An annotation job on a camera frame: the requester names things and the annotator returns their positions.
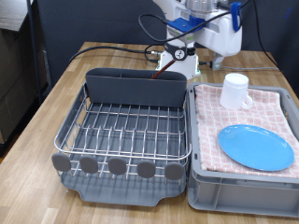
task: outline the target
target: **white cup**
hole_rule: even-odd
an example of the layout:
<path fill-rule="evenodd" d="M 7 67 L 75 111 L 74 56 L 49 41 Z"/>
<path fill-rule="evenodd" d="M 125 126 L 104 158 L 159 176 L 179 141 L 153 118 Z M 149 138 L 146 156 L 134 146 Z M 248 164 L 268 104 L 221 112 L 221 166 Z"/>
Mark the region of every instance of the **white cup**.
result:
<path fill-rule="evenodd" d="M 225 76 L 222 93 L 221 105 L 228 109 L 249 109 L 252 106 L 252 98 L 247 89 L 249 79 L 238 73 L 230 73 Z"/>

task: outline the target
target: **pink checkered towel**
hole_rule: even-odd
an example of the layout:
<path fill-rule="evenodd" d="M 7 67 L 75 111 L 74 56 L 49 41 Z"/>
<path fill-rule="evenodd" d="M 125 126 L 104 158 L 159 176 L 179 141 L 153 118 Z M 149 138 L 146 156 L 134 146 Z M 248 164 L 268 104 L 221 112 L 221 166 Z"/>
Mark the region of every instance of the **pink checkered towel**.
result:
<path fill-rule="evenodd" d="M 246 175 L 299 177 L 299 143 L 280 108 L 279 94 L 249 90 L 250 109 L 226 109 L 220 105 L 222 88 L 199 85 L 196 88 L 196 122 L 199 132 L 201 169 Z M 230 125 L 249 124 L 270 130 L 284 138 L 294 152 L 293 164 L 282 171 L 259 172 L 233 161 L 218 144 L 219 132 Z"/>

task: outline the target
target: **plastic storage bin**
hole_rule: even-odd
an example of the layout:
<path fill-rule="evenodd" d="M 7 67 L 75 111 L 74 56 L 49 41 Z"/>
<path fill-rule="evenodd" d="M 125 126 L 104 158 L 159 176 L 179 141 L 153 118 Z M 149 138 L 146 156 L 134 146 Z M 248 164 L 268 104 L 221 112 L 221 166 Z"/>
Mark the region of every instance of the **plastic storage bin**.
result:
<path fill-rule="evenodd" d="M 239 175 L 203 171 L 200 168 L 198 131 L 195 116 L 194 87 L 207 84 L 191 83 L 188 89 L 192 167 L 190 170 L 189 204 L 198 210 L 250 213 L 284 217 L 299 217 L 299 179 L 259 175 Z M 249 86 L 280 94 L 281 108 L 296 138 L 299 137 L 299 113 L 289 93 L 278 87 Z"/>

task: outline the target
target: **blue plate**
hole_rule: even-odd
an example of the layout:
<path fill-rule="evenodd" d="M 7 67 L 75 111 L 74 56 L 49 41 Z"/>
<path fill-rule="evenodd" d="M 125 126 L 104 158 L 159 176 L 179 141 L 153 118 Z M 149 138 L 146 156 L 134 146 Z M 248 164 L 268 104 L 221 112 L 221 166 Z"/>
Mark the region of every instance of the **blue plate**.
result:
<path fill-rule="evenodd" d="M 251 125 L 232 125 L 219 133 L 222 150 L 234 161 L 261 171 L 278 171 L 293 163 L 291 146 L 279 135 Z"/>

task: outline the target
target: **black cable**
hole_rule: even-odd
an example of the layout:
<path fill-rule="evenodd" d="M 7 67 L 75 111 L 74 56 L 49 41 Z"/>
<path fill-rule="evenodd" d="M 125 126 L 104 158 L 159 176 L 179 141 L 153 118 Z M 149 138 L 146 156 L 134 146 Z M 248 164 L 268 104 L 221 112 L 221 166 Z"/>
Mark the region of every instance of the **black cable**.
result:
<path fill-rule="evenodd" d="M 38 68 L 37 50 L 36 50 L 35 26 L 34 26 L 34 17 L 32 14 L 32 7 L 31 7 L 30 0 L 27 0 L 27 10 L 28 10 L 29 23 L 30 23 L 32 49 L 34 52 L 34 60 L 35 60 L 35 67 L 36 67 L 36 84 L 37 84 L 37 92 L 38 92 L 38 102 L 41 105 L 42 104 L 42 96 L 41 96 L 41 88 L 40 88 L 40 81 L 39 81 L 39 68 Z"/>
<path fill-rule="evenodd" d="M 156 18 L 158 19 L 159 21 L 161 21 L 162 23 L 166 24 L 169 22 L 169 20 L 165 20 L 157 15 L 154 15 L 154 14 L 143 14 L 143 16 L 147 16 L 147 17 L 153 17 L 153 18 Z"/>
<path fill-rule="evenodd" d="M 152 63 L 157 63 L 159 60 L 154 60 L 154 59 L 150 59 L 148 56 L 147 56 L 147 50 L 152 47 L 152 46 L 164 46 L 164 44 L 152 44 L 152 45 L 148 45 L 145 49 L 144 49 L 144 56 L 146 57 L 146 59 Z"/>
<path fill-rule="evenodd" d="M 259 25 L 259 16 L 258 16 L 258 9 L 256 7 L 256 2 L 255 0 L 253 0 L 253 4 L 254 4 L 254 9 L 255 9 L 255 17 L 256 17 L 256 28 L 257 28 L 257 32 L 258 32 L 258 38 L 259 38 L 259 42 L 261 45 L 261 48 L 264 52 L 264 54 L 270 59 L 270 61 L 279 69 L 279 71 L 284 75 L 283 71 L 278 67 L 278 64 L 269 56 L 269 54 L 265 51 L 264 47 L 263 47 L 263 43 L 262 43 L 262 39 L 261 39 L 261 34 L 260 34 L 260 25 Z"/>
<path fill-rule="evenodd" d="M 145 50 L 135 50 L 135 49 L 124 49 L 124 48 L 119 48 L 119 47 L 111 47 L 111 46 L 96 46 L 96 47 L 92 47 L 92 48 L 88 48 L 88 49 L 84 49 L 82 51 L 79 51 L 78 53 L 74 54 L 70 60 L 68 61 L 68 64 L 70 64 L 74 58 L 76 58 L 77 56 L 79 56 L 80 54 L 92 50 L 92 49 L 118 49 L 118 50 L 123 50 L 123 51 L 127 51 L 127 52 L 131 52 L 131 53 L 151 53 L 151 51 L 145 51 Z"/>
<path fill-rule="evenodd" d="M 163 43 L 165 43 L 165 42 L 169 42 L 169 41 L 172 41 L 172 40 L 181 38 L 181 37 L 183 37 L 183 36 L 185 36 L 185 35 L 187 35 L 187 34 L 193 32 L 194 30 L 198 29 L 199 27 L 204 26 L 204 25 L 206 25 L 207 23 L 209 23 L 209 22 L 211 22 L 211 21 L 214 21 L 214 20 L 216 20 L 217 18 L 222 17 L 222 16 L 225 16 L 225 15 L 227 15 L 227 14 L 230 14 L 230 12 L 224 12 L 224 13 L 221 13 L 221 14 L 219 14 L 218 16 L 215 16 L 215 17 L 213 17 L 213 18 L 211 18 L 211 19 L 209 19 L 209 20 L 207 20 L 207 21 L 204 21 L 204 22 L 198 24 L 197 26 L 193 27 L 191 30 L 187 31 L 186 33 L 184 33 L 184 34 L 182 34 L 182 35 L 177 35 L 177 36 L 175 36 L 175 37 L 172 37 L 172 38 L 169 38 L 169 39 L 164 39 L 164 40 L 157 39 L 157 38 L 153 37 L 153 36 L 146 30 L 146 28 L 143 26 L 143 24 L 142 24 L 142 22 L 141 22 L 141 18 L 142 18 L 142 17 L 145 17 L 145 16 L 149 16 L 149 15 L 151 15 L 151 14 L 143 14 L 143 15 L 140 15 L 139 18 L 138 18 L 138 22 L 139 22 L 139 25 L 141 26 L 142 30 L 147 34 L 147 36 L 148 36 L 150 39 L 152 39 L 152 40 L 154 40 L 154 41 L 156 41 L 156 42 L 163 42 Z"/>

